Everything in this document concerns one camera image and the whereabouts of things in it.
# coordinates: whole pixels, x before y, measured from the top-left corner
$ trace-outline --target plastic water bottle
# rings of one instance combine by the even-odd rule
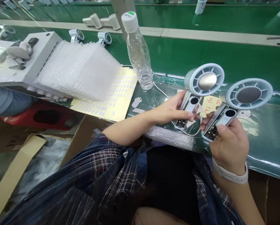
[[[130,63],[137,73],[138,81],[144,90],[153,86],[153,74],[150,64],[149,50],[145,39],[140,33],[137,14],[126,12],[121,16],[123,26],[127,32],[127,51]]]

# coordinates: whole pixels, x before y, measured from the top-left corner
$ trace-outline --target hand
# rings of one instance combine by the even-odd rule
[[[201,123],[200,129],[204,130],[214,112],[207,114]],[[245,161],[249,150],[248,136],[237,118],[228,127],[217,126],[219,136],[210,142],[211,152],[219,166],[238,176],[245,174]]]
[[[200,117],[196,113],[193,114],[188,111],[177,110],[180,107],[185,94],[186,91],[182,91],[157,108],[148,111],[153,121],[158,124],[165,124],[176,119],[190,118],[191,122],[193,122],[194,118],[199,119]]]

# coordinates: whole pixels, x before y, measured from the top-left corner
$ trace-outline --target bottle cap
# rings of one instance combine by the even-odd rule
[[[136,32],[139,28],[137,14],[135,12],[126,12],[121,16],[121,20],[127,33]]]

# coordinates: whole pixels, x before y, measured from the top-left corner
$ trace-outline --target yellow backing paper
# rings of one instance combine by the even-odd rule
[[[106,120],[124,120],[137,81],[134,70],[122,67],[111,88],[107,90],[104,101],[84,101],[75,98],[70,108]]]
[[[205,96],[202,102],[203,111],[200,113],[200,116],[205,118],[208,113],[216,111],[216,107],[220,104],[220,98],[211,95]]]

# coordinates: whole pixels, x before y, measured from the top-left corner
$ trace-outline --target plaid shirt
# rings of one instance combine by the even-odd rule
[[[230,198],[212,182],[204,157],[193,153],[193,159],[201,224],[244,224]],[[127,148],[100,134],[35,186],[1,224],[107,224],[127,196],[145,187],[146,175],[145,143]]]

